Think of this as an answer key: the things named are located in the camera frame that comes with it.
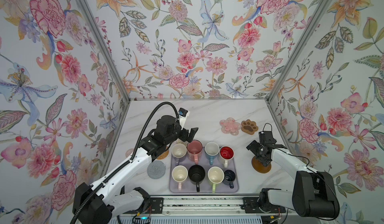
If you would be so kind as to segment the brown wooden round coaster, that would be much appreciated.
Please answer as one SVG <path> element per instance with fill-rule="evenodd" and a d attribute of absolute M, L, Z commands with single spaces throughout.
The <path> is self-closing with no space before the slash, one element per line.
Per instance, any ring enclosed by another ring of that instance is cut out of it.
<path fill-rule="evenodd" d="M 263 163 L 259 159 L 257 159 L 256 156 L 254 156 L 252 158 L 252 167 L 255 169 L 255 171 L 262 174 L 266 174 L 271 170 L 272 165 L 271 165 L 271 161 L 268 161 L 267 165 L 264 166 Z"/>

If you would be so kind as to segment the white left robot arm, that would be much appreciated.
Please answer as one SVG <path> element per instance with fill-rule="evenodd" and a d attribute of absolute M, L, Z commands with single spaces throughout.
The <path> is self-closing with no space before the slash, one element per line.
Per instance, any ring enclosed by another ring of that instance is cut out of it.
<path fill-rule="evenodd" d="M 129 212 L 144 211 L 149 207 L 150 195 L 140 187 L 121 194 L 121 189 L 139 172 L 161 156 L 173 142 L 191 142 L 198 128 L 184 128 L 186 118 L 177 120 L 165 115 L 155 129 L 139 141 L 138 149 L 111 172 L 87 185 L 76 188 L 72 224 L 107 224 L 111 219 Z"/>

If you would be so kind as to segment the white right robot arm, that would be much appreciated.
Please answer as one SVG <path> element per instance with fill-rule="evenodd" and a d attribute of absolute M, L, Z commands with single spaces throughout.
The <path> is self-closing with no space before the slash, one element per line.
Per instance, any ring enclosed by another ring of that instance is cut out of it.
<path fill-rule="evenodd" d="M 271 131 L 259 132 L 259 140 L 252 141 L 247 149 L 254 154 L 252 166 L 257 172 L 269 172 L 275 162 L 295 181 L 292 191 L 263 188 L 257 202 L 262 212 L 286 208 L 301 217 L 325 221 L 333 221 L 339 216 L 340 204 L 329 173 L 319 172 L 304 163 L 304 157 L 289 153 L 284 145 L 277 143 Z"/>

